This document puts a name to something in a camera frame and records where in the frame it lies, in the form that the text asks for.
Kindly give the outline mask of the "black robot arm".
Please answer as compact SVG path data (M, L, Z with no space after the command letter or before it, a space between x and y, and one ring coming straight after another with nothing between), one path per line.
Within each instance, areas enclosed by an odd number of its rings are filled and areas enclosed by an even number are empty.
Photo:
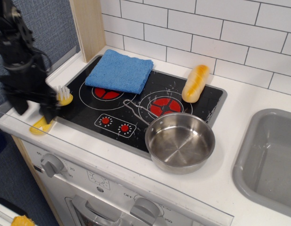
M46 78L43 51L33 46L32 31L22 19L20 10L11 0L0 0L0 55L7 75L0 76L8 102L22 115L28 110L28 101L40 105L47 123L58 114L60 104L57 92Z

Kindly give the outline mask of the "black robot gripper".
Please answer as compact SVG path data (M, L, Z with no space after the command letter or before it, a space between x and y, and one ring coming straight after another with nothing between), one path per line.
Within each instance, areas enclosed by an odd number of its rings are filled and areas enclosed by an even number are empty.
M0 76L4 93L19 115L28 110L27 101L40 104L39 113L49 124L59 113L56 92L46 83L47 72L41 54L27 58L2 54L3 66L9 75Z

